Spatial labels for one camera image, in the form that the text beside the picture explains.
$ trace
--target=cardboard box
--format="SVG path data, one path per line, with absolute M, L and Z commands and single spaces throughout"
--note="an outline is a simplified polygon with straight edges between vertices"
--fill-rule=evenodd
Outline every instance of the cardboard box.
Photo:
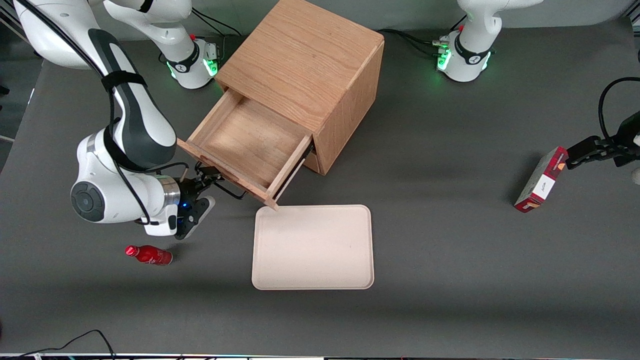
M 542 158 L 514 207 L 523 213 L 540 207 L 555 185 L 558 175 L 566 166 L 568 157 L 564 148 L 557 147 Z

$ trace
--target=wooden cabinet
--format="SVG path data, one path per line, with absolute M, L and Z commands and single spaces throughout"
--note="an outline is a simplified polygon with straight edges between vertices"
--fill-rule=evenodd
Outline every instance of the wooden cabinet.
M 220 69 L 225 93 L 179 145 L 277 208 L 302 163 L 329 171 L 371 107 L 383 46 L 361 25 L 280 0 Z

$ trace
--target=bottle cap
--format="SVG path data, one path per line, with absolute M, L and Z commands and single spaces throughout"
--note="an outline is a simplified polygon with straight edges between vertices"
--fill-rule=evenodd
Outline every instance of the bottle cap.
M 138 255 L 138 253 L 140 252 L 140 249 L 137 246 L 129 245 L 124 250 L 124 252 L 129 256 L 135 256 L 135 255 Z

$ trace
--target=velcro strap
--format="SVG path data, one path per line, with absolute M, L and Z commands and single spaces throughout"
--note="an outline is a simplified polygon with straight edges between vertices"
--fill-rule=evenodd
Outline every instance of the velcro strap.
M 140 10 L 138 10 L 139 12 L 147 12 L 149 11 L 149 9 L 151 9 L 151 4 L 154 2 L 154 0 L 145 0 L 144 3 L 142 3 L 142 5 L 140 5 Z
M 147 85 L 140 74 L 123 70 L 111 72 L 102 78 L 101 81 L 102 86 L 104 86 L 104 89 L 107 90 L 107 92 L 110 92 L 112 88 L 124 83 L 142 84 L 144 86 Z
M 120 121 L 120 119 L 116 119 L 116 121 L 114 121 L 113 125 L 115 126 L 115 124 Z M 147 169 L 145 168 L 141 168 L 139 166 L 137 166 L 136 164 L 133 163 L 133 161 L 129 160 L 129 158 L 127 157 L 127 155 L 124 153 L 124 151 L 121 150 L 121 148 L 118 146 L 118 144 L 115 143 L 115 141 L 113 141 L 111 134 L 109 134 L 109 128 L 105 128 L 104 131 L 104 147 L 105 149 L 107 149 L 107 152 L 109 153 L 109 155 L 111 156 L 111 158 L 113 159 L 113 161 L 117 164 L 116 166 L 120 165 L 120 167 L 124 168 L 125 170 L 133 170 L 133 171 L 146 171 Z

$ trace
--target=table surface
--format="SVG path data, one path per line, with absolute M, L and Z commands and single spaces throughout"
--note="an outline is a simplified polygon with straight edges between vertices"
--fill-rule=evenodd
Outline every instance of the table surface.
M 182 89 L 152 43 L 124 46 L 186 138 L 218 87 Z M 253 288 L 262 204 L 218 189 L 186 241 L 81 220 L 68 198 L 76 145 L 106 125 L 108 100 L 91 72 L 46 62 L 0 176 L 0 352 L 98 328 L 117 352 L 637 358 L 633 165 L 583 165 L 540 209 L 512 207 L 543 154 L 599 134 L 604 86 L 640 74 L 630 24 L 506 29 L 495 47 L 486 72 L 460 84 L 387 35 L 378 98 L 351 141 L 326 177 L 301 170 L 282 195 L 371 209 L 376 280 L 364 291 Z M 637 85 L 620 85 L 611 131 L 636 110 Z M 124 255 L 129 244 L 177 260 L 143 265 Z M 68 350 L 105 348 L 87 338 Z

